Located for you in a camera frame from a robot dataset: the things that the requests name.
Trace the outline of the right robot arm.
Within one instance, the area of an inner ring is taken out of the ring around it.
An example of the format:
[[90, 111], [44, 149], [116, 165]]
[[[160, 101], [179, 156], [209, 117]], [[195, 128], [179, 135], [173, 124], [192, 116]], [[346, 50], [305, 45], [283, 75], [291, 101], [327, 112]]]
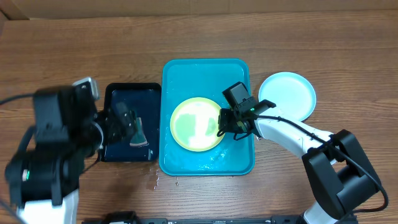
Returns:
[[331, 133], [284, 115], [276, 104], [251, 96], [242, 82], [223, 91], [229, 104], [218, 118], [218, 136], [250, 135], [277, 143], [302, 160], [315, 203], [296, 223], [356, 223], [356, 213], [384, 210], [386, 190], [355, 135]]

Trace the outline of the yellow plate with small stain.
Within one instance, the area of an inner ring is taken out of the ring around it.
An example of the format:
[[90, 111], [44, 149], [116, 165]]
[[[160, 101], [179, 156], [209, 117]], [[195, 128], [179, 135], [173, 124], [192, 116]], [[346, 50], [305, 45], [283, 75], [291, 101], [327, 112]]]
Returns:
[[170, 119], [170, 131], [178, 145], [193, 152], [217, 146], [223, 139], [217, 135], [220, 109], [217, 103], [203, 97], [181, 102]]

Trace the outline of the light blue plate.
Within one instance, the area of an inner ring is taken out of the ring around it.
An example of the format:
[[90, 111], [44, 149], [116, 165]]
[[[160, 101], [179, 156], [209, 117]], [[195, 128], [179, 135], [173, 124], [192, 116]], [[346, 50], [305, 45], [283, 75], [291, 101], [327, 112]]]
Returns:
[[259, 89], [258, 99], [275, 103], [284, 113], [299, 121], [309, 118], [317, 103], [312, 84], [293, 72], [279, 72], [266, 78]]

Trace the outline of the green scrubbing sponge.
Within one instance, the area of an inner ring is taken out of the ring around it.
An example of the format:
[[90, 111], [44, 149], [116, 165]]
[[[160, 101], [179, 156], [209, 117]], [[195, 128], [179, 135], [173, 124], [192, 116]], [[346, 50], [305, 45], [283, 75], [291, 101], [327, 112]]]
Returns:
[[142, 147], [148, 145], [147, 138], [142, 128], [141, 118], [136, 118], [136, 127], [137, 130], [133, 135], [133, 137], [131, 138], [129, 145], [131, 147]]

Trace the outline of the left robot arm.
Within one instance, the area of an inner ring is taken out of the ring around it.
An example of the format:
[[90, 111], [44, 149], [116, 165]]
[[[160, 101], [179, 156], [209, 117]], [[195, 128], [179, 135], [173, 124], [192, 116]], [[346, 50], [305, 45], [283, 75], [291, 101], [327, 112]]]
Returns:
[[98, 111], [91, 88], [56, 86], [32, 95], [35, 124], [5, 169], [20, 223], [75, 223], [85, 159], [137, 132], [136, 114], [119, 103]]

